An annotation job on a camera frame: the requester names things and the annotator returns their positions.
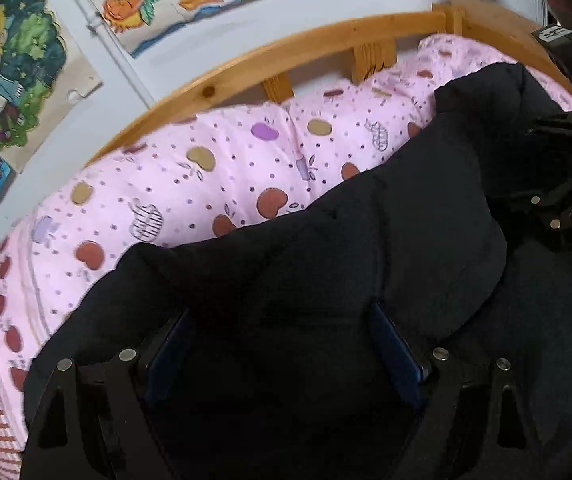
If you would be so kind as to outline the black padded jacket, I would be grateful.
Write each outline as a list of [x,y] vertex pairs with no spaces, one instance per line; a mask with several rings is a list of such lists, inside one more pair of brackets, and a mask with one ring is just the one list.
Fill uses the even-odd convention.
[[284,218],[138,244],[72,318],[110,344],[179,321],[148,405],[180,479],[389,479],[375,304],[423,349],[509,360],[541,479],[572,479],[572,244],[507,213],[529,125],[559,113],[518,65],[454,80],[382,166]]

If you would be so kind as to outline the pink fruit print quilt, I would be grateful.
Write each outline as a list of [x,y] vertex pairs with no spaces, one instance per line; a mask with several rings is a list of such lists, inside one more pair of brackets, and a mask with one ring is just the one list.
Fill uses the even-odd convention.
[[441,88],[494,64],[523,67],[572,112],[572,95],[540,70],[435,34],[362,84],[164,125],[48,196],[0,245],[0,478],[22,479],[36,358],[129,249],[198,244],[304,211],[398,154],[435,118]]

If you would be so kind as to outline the blond boy cartoon drawing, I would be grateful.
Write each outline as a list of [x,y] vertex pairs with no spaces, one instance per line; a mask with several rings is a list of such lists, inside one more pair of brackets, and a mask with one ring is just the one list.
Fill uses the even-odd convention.
[[21,172],[102,80],[48,0],[0,1],[0,155]]

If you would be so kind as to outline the wooden bed frame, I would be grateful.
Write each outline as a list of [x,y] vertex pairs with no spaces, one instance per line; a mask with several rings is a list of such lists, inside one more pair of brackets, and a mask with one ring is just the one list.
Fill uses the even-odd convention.
[[488,44],[540,70],[572,95],[572,83],[532,33],[539,25],[489,0],[449,0],[430,11],[356,18],[298,32],[228,61],[176,89],[111,139],[90,162],[133,145],[169,122],[180,122],[260,84],[274,103],[294,96],[288,73],[329,55],[351,54],[356,84],[397,62],[397,41],[446,32]]

